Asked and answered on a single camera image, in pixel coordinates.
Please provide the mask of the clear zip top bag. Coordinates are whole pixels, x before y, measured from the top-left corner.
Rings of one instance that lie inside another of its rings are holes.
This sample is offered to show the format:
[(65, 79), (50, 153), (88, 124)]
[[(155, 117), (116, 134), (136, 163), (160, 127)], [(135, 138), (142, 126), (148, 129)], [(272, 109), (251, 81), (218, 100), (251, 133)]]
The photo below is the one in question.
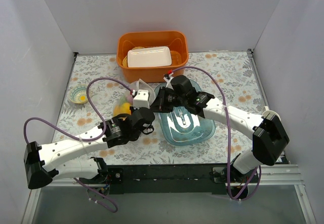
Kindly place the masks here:
[[(149, 92), (149, 103), (152, 104), (155, 100), (155, 92), (152, 87), (150, 87), (143, 80), (139, 79), (129, 84), (129, 88), (133, 90), (147, 90)], [(119, 100), (114, 104), (113, 107), (113, 116), (117, 116), (119, 114), (131, 114), (130, 107), (133, 105), (133, 98), (130, 95), (130, 92), (127, 90)]]

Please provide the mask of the purple eggplant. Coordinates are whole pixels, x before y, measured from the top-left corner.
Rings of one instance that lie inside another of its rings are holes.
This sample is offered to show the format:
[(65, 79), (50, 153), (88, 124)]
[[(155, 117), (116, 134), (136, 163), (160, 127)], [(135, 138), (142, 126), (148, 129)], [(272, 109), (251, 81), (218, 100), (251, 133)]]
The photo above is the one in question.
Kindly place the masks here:
[(128, 96), (126, 97), (126, 99), (127, 99), (127, 102), (128, 102), (128, 103), (133, 104), (133, 97), (132, 97), (132, 95), (128, 95)]

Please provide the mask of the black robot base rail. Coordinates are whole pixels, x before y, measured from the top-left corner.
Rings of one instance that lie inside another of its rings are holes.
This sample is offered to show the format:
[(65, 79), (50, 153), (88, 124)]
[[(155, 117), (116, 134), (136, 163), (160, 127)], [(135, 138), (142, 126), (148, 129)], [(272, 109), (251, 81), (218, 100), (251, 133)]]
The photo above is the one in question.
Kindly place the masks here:
[(109, 184), (109, 193), (211, 193), (227, 194), (225, 164), (112, 165), (92, 179), (91, 185)]

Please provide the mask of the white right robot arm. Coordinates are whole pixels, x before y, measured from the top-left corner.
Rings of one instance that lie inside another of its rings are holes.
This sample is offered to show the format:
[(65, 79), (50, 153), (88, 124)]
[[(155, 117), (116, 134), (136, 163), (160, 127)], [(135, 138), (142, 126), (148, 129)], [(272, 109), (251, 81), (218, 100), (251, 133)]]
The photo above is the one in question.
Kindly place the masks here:
[(268, 110), (256, 115), (225, 106), (214, 95), (196, 90), (184, 75), (171, 78), (167, 86), (161, 87), (150, 108), (155, 113), (170, 113), (179, 106), (202, 118), (229, 123), (252, 140), (252, 148), (235, 157), (227, 167), (230, 180), (235, 182), (243, 181), (248, 172), (260, 165), (273, 166), (290, 141), (277, 114)]

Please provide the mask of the yellow peach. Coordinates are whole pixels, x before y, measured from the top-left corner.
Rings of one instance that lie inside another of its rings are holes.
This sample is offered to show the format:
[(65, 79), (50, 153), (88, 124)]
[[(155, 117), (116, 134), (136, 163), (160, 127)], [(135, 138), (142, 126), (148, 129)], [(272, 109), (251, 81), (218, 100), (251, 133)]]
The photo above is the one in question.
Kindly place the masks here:
[(129, 107), (119, 107), (119, 106), (116, 106), (113, 110), (113, 116), (116, 117), (120, 114), (127, 114), (127, 115), (130, 115), (131, 114), (131, 110)]

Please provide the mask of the yellow lemon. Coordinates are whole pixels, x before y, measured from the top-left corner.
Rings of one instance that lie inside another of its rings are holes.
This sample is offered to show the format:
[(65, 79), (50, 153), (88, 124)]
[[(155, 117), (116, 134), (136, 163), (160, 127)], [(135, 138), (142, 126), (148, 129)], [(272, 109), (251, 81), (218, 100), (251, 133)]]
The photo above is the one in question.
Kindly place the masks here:
[(123, 104), (119, 107), (119, 112), (120, 112), (121, 114), (131, 114), (130, 106), (131, 106), (131, 104), (128, 103), (128, 102), (123, 103)]

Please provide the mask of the green custard apple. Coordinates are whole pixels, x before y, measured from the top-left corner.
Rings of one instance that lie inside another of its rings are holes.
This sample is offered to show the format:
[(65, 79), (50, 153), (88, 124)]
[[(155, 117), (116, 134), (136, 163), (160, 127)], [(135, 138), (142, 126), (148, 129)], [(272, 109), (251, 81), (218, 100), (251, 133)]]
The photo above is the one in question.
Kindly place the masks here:
[(126, 99), (127, 96), (123, 95), (121, 98), (120, 98), (120, 104), (124, 104), (127, 102), (127, 99)]

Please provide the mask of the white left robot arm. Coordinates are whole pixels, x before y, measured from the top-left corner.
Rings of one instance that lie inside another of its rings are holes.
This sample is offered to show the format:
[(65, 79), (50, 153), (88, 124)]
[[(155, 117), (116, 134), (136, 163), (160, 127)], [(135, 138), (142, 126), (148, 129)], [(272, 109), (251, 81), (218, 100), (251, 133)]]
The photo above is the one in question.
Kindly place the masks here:
[(49, 185), (55, 179), (87, 178), (103, 183), (108, 172), (95, 159), (82, 163), (78, 157), (136, 141), (141, 134), (154, 131), (154, 113), (143, 107), (129, 114), (119, 114), (71, 139), (40, 145), (26, 145), (24, 167), (30, 190)]

